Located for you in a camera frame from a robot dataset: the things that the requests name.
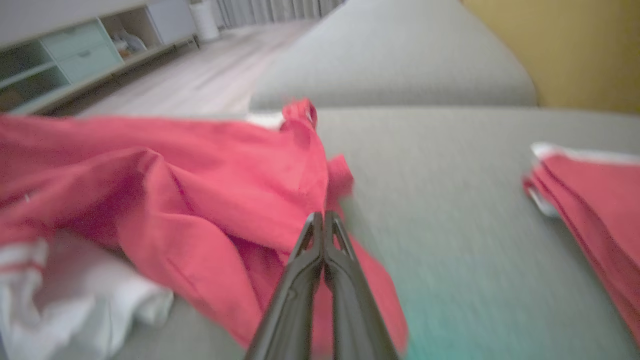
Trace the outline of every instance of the wooden floor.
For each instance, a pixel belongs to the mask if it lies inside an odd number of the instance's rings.
[[[87,91],[51,113],[202,116],[243,114],[260,75],[316,22],[224,31],[200,50],[181,47]]]

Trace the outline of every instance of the white cloth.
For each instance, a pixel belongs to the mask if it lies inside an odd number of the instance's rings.
[[[68,233],[0,247],[0,334],[9,360],[107,359],[134,319],[161,325],[172,302],[171,290]]]

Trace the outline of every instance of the gray sofa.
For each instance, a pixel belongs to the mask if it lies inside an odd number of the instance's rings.
[[[511,52],[459,0],[349,0],[261,77],[250,111],[308,97],[320,108],[535,106]]]
[[[640,117],[507,108],[319,109],[327,156],[355,178],[347,227],[393,278],[407,360],[629,360],[640,353],[566,226],[522,191],[529,146],[640,154]],[[178,300],[118,360],[237,360]]]

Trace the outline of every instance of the red clothing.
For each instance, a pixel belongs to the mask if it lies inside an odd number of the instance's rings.
[[[0,115],[0,244],[70,227],[121,248],[143,275],[247,346],[307,216],[339,210],[353,182],[342,156],[327,162],[308,101],[283,114],[279,132],[238,121]],[[354,246],[403,352],[408,334],[393,282]],[[315,304],[314,350],[326,351],[332,302],[324,284]]]
[[[640,345],[640,165],[554,155],[530,187],[558,210]]]

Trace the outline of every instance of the yellow wall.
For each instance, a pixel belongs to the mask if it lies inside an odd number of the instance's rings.
[[[640,112],[640,0],[463,0],[514,52],[542,106]]]

